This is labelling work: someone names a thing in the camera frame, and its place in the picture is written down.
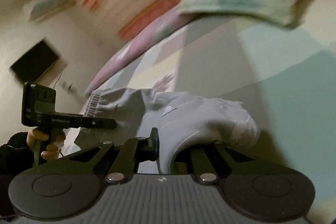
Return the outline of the person's left hand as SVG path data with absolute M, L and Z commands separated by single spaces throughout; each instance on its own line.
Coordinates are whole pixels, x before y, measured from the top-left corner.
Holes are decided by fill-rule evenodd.
M 40 156 L 46 161 L 56 160 L 59 157 L 60 148 L 55 143 L 64 142 L 66 139 L 66 134 L 63 130 L 55 129 L 55 135 L 55 140 L 50 141 L 50 135 L 45 134 L 38 128 L 29 129 L 26 142 L 32 152 L 36 151 L 38 141 L 47 143 L 46 149 L 40 153 Z

